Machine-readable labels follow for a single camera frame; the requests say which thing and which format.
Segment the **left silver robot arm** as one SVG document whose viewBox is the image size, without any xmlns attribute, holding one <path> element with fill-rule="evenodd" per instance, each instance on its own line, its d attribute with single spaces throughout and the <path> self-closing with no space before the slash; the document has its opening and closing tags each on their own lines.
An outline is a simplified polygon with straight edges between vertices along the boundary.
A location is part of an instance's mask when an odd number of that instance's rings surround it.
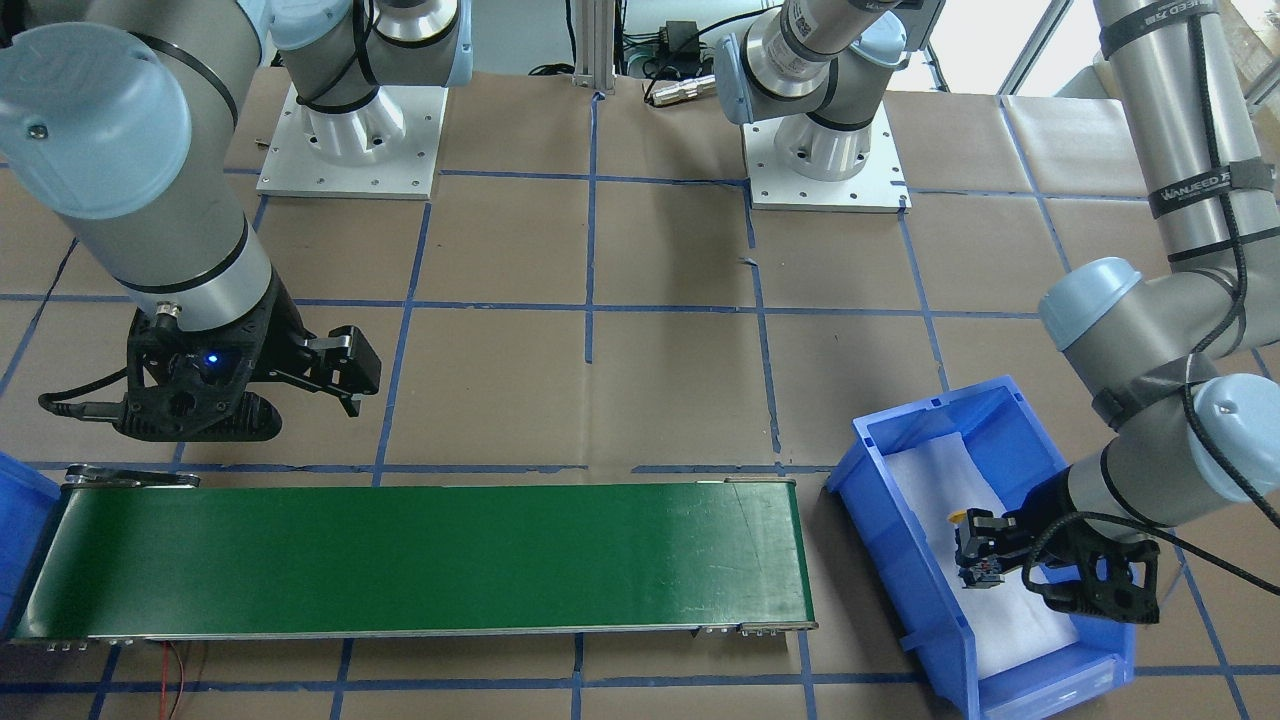
<svg viewBox="0 0 1280 720">
<path fill-rule="evenodd" d="M 1039 318 L 1114 438 L 1004 518 L 963 521 L 964 568 L 1144 562 L 1172 528 L 1234 503 L 1270 521 L 1277 386 L 1220 357 L 1277 341 L 1276 170 L 1254 136 L 1216 1 L 1097 1 L 1170 273 L 1103 258 Z"/>
</svg>

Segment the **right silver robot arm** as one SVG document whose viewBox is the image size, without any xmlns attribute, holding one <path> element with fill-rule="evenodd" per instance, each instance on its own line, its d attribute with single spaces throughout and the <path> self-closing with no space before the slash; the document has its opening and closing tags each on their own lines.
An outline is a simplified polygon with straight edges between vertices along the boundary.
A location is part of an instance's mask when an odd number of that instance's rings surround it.
<svg viewBox="0 0 1280 720">
<path fill-rule="evenodd" d="M 379 391 L 364 333 L 307 331 L 224 179 L 256 69 L 282 55 L 303 137 L 332 164 L 393 158 L 393 86 L 465 85 L 466 1 L 5 1 L 3 156 L 133 299 L 125 365 L 38 397 L 141 439 L 273 437 L 250 389 Z"/>
</svg>

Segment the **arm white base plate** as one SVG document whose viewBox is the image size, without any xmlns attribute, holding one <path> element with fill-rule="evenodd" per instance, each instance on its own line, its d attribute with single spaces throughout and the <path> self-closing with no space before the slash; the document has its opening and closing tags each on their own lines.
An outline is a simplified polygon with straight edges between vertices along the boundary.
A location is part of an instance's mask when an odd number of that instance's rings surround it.
<svg viewBox="0 0 1280 720">
<path fill-rule="evenodd" d="M 913 205 L 883 105 L 850 132 L 803 114 L 749 123 L 742 150 L 756 209 L 897 213 Z"/>
<path fill-rule="evenodd" d="M 288 90 L 257 182 L 268 196 L 430 200 L 444 87 L 383 86 L 346 114 L 302 108 Z"/>
</svg>

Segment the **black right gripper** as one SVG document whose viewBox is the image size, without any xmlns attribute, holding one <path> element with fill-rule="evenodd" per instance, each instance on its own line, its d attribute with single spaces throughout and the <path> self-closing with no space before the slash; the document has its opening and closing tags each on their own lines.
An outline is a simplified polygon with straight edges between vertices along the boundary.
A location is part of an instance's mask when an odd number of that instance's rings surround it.
<svg viewBox="0 0 1280 720">
<path fill-rule="evenodd" d="M 285 382 L 312 393 L 337 397 L 347 416 L 356 418 L 361 402 L 379 392 L 381 359 L 356 325 L 342 325 L 326 337 L 306 340 L 300 359 L 285 368 Z"/>
</svg>

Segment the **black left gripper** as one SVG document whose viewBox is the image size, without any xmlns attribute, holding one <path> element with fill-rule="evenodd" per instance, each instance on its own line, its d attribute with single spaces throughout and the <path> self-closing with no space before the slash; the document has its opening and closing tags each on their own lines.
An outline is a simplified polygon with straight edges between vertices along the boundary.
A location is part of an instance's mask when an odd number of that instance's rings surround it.
<svg viewBox="0 0 1280 720">
<path fill-rule="evenodd" d="M 1030 547 L 1046 529 L 1046 512 L 1020 509 L 997 518 L 1007 519 L 1007 528 L 996 544 L 1005 574 L 1027 564 Z"/>
</svg>

